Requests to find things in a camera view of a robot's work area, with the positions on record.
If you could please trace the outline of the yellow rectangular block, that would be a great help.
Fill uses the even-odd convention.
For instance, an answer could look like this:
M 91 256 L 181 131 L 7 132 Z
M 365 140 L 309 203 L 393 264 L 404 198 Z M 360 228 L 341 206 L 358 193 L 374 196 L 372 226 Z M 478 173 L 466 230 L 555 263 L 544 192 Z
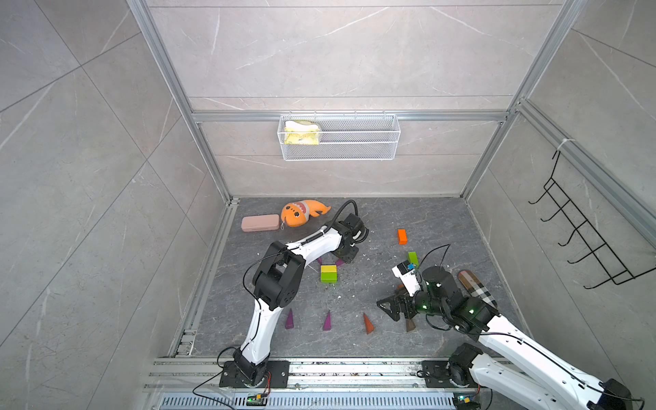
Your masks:
M 322 265 L 320 271 L 322 274 L 337 273 L 338 267 L 335 265 Z

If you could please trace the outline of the green rectangular block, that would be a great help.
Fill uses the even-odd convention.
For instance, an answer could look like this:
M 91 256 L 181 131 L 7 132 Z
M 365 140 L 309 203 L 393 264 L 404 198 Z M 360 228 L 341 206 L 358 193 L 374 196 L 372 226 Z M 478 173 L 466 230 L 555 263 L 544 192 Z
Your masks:
M 322 272 L 320 274 L 320 281 L 323 284 L 334 284 L 338 281 L 337 272 Z

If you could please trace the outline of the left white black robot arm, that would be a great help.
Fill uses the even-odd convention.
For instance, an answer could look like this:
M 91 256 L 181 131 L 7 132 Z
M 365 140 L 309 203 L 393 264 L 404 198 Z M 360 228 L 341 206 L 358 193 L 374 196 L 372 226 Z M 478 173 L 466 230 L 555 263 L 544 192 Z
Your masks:
M 280 314 L 297 296 L 305 268 L 325 254 L 351 263 L 368 233 L 360 216 L 350 213 L 295 242 L 272 243 L 256 262 L 254 289 L 249 292 L 254 312 L 246 337 L 233 354 L 238 374 L 246 384 L 258 385 L 267 375 L 273 333 Z

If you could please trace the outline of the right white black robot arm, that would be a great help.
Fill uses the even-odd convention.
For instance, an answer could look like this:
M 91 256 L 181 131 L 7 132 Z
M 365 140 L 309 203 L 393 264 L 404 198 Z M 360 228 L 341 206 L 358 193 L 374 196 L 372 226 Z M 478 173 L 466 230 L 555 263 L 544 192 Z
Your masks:
M 391 319 L 438 316 L 447 330 L 473 340 L 449 358 L 455 386 L 487 387 L 527 409 L 632 409 L 645 403 L 618 380 L 602 381 L 524 334 L 471 271 L 452 275 L 442 266 L 420 268 L 408 261 L 391 271 L 402 286 L 377 302 Z

